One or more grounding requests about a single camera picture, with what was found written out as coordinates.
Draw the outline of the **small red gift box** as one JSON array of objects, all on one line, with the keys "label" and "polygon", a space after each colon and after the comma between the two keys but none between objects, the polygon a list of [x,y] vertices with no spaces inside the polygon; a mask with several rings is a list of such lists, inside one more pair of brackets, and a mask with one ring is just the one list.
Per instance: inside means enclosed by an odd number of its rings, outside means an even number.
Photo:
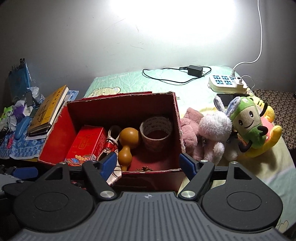
[{"label": "small red gift box", "polygon": [[106,138],[107,133],[103,127],[82,126],[66,155],[65,162],[78,167],[86,161],[96,160],[103,150]]}]

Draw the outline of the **orange gourd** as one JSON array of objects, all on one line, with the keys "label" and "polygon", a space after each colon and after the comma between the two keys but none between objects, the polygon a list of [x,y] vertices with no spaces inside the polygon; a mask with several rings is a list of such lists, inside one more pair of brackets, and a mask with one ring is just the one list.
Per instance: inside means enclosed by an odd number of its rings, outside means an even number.
[{"label": "orange gourd", "polygon": [[132,163],[131,149],[139,145],[139,133],[135,128],[125,128],[119,134],[122,149],[118,153],[118,162],[122,171],[126,171]]}]

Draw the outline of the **brown pine cone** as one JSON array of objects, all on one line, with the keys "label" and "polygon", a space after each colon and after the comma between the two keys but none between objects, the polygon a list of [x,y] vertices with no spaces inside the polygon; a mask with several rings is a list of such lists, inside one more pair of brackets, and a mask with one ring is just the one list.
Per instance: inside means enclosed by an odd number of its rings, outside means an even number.
[{"label": "brown pine cone", "polygon": [[143,167],[140,168],[140,169],[137,168],[136,171],[138,171],[138,172],[151,172],[151,171],[153,171],[153,169],[150,168],[149,166],[143,166]]}]

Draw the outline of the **red white tassel ornament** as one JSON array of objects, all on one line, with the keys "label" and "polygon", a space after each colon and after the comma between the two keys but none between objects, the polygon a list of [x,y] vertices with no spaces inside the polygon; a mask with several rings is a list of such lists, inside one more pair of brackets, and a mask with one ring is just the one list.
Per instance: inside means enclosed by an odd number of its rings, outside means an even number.
[{"label": "red white tassel ornament", "polygon": [[102,161],[106,158],[101,165],[101,175],[110,186],[118,181],[122,175],[121,166],[118,162],[118,140],[120,132],[121,128],[119,126],[110,127],[103,150],[96,159],[97,161]]}]

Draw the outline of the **white bunny plush toy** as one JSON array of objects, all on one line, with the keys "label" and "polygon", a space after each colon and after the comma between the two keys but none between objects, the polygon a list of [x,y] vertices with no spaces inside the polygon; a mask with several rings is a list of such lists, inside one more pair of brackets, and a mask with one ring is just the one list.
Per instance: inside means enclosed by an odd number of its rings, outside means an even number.
[{"label": "white bunny plush toy", "polygon": [[222,158],[227,161],[237,160],[240,151],[238,141],[234,140],[237,135],[234,133],[231,114],[238,108],[240,97],[235,97],[227,107],[222,99],[215,96],[214,105],[217,111],[203,116],[199,123],[199,134],[203,140],[203,159],[218,165]]}]

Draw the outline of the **blue glasses case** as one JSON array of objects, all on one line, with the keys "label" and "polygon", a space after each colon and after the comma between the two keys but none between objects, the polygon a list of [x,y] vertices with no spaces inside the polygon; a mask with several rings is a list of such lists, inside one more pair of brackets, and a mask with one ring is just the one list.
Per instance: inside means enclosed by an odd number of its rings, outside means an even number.
[{"label": "blue glasses case", "polygon": [[24,117],[16,126],[14,139],[19,140],[23,134],[23,132],[26,130],[27,126],[30,123],[31,118],[29,116]]}]

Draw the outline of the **pink plush toy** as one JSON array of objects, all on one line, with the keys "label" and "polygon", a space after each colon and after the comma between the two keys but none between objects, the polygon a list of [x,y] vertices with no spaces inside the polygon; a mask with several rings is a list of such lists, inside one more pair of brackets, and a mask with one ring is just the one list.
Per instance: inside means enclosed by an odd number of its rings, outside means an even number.
[{"label": "pink plush toy", "polygon": [[181,131],[186,153],[196,161],[204,157],[202,137],[199,131],[199,123],[203,117],[203,114],[197,110],[188,108],[184,117],[181,118]]}]

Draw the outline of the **large red cardboard box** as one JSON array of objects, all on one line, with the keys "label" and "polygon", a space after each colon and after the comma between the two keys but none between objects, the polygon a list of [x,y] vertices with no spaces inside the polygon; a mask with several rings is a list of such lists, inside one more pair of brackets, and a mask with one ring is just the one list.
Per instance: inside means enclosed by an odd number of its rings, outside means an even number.
[{"label": "large red cardboard box", "polygon": [[39,161],[80,170],[115,152],[108,183],[118,190],[178,191],[185,150],[176,95],[126,93],[67,103],[48,135]]}]

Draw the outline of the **brown packing tape roll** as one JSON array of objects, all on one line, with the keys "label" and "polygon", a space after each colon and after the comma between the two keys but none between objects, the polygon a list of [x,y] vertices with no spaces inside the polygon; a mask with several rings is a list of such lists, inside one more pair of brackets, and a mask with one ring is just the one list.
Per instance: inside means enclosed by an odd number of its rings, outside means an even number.
[{"label": "brown packing tape roll", "polygon": [[143,121],[139,127],[146,149],[153,153],[164,151],[171,141],[173,127],[168,118],[155,116]]}]

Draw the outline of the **purple toy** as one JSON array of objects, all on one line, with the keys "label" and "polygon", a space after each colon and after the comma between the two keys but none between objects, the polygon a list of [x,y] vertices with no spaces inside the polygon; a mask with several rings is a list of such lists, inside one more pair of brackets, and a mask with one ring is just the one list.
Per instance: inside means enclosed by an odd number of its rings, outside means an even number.
[{"label": "purple toy", "polygon": [[25,117],[23,114],[24,109],[25,106],[23,104],[13,106],[13,115],[17,121],[21,121]]}]

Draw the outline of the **small green alien toy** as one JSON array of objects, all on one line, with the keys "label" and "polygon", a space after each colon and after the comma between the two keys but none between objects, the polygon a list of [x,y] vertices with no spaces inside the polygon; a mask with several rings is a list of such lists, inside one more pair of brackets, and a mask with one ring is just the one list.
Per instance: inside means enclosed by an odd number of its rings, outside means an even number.
[{"label": "small green alien toy", "polygon": [[1,120],[10,117],[13,114],[13,106],[9,106],[7,108],[4,108],[4,111],[1,115]]}]

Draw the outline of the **yellow book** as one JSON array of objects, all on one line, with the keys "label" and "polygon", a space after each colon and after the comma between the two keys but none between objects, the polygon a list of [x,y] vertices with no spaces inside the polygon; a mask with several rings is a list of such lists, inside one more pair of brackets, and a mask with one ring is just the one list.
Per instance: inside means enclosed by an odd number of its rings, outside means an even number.
[{"label": "yellow book", "polygon": [[69,88],[64,85],[47,96],[38,108],[27,130],[28,137],[41,136],[50,130]]}]

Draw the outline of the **green cup plush toy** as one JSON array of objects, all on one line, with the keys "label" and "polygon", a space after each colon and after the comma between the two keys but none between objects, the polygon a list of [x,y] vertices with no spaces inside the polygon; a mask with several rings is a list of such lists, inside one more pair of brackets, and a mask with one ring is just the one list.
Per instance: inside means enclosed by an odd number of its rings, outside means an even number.
[{"label": "green cup plush toy", "polygon": [[250,148],[260,149],[263,147],[268,128],[262,124],[263,113],[258,112],[250,97],[235,97],[228,104],[226,115],[232,121],[234,130],[244,141],[238,144],[241,152],[245,153]]}]

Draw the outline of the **yellow banana plush toy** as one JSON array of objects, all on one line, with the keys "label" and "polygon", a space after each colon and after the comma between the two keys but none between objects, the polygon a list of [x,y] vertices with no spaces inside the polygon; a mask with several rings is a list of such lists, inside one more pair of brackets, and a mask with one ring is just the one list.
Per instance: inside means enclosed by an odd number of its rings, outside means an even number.
[{"label": "yellow banana plush toy", "polygon": [[240,151],[257,157],[272,148],[280,139],[282,127],[274,125],[274,110],[256,96],[241,97],[233,118],[234,128],[243,140]]}]

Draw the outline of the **light green patterned pillow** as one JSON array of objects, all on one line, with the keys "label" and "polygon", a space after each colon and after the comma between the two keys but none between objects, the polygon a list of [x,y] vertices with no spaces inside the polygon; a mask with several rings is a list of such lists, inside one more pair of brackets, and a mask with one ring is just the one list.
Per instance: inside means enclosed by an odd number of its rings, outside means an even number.
[{"label": "light green patterned pillow", "polygon": [[211,93],[212,90],[208,87],[209,77],[229,75],[231,68],[211,66],[204,68],[204,73],[207,71],[210,73],[198,79],[188,75],[185,70],[173,69],[145,70],[144,73],[149,77],[143,76],[141,71],[96,77],[86,90],[84,97],[130,92],[165,93],[171,91],[175,92],[178,98],[182,98],[198,91]]}]

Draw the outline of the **white power strip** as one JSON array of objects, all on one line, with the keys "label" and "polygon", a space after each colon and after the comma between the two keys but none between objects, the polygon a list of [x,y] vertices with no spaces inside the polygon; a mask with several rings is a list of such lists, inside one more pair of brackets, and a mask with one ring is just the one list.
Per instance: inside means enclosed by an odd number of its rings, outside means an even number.
[{"label": "white power strip", "polygon": [[245,94],[248,86],[240,77],[229,75],[210,75],[208,87],[217,93]]}]

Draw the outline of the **blue bag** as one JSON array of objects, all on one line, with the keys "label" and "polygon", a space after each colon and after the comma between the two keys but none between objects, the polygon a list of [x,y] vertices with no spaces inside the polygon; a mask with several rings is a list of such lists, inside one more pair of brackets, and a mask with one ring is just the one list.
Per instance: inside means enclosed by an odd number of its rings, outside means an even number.
[{"label": "blue bag", "polygon": [[16,103],[26,96],[26,93],[31,87],[31,76],[25,58],[20,58],[19,65],[11,67],[8,75],[8,83],[12,103]]}]

